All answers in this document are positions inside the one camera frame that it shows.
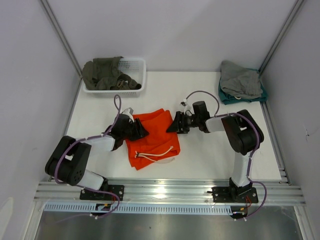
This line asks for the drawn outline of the orange shorts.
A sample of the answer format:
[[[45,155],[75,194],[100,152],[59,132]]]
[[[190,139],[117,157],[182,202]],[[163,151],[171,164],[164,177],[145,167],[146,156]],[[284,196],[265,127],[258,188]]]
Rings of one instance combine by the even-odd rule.
[[[149,135],[139,140],[126,140],[128,160],[137,171],[153,163],[165,163],[166,159],[180,154],[178,134],[167,132],[173,123],[169,110],[158,109],[151,113],[135,114]]]

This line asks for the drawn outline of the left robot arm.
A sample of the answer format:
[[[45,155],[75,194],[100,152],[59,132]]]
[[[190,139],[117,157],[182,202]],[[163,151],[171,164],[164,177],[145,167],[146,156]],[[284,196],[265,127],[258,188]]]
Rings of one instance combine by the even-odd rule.
[[[75,139],[63,136],[44,171],[55,178],[58,184],[82,187],[82,200],[121,200],[121,193],[109,187],[108,180],[90,170],[87,164],[90,156],[103,152],[113,152],[121,147],[125,140],[135,142],[149,135],[139,118],[130,114],[118,114],[112,125],[99,135]]]

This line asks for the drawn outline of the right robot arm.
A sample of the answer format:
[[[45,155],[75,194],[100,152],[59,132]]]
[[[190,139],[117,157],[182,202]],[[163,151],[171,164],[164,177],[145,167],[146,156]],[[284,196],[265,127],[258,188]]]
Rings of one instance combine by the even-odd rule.
[[[256,189],[250,179],[252,158],[264,134],[250,113],[244,109],[236,113],[210,116],[204,101],[192,104],[193,112],[177,111],[168,133],[187,134],[190,128],[198,128],[204,133],[225,132],[231,148],[235,152],[233,173],[227,187],[213,187],[215,203],[243,203],[249,197],[258,202]]]

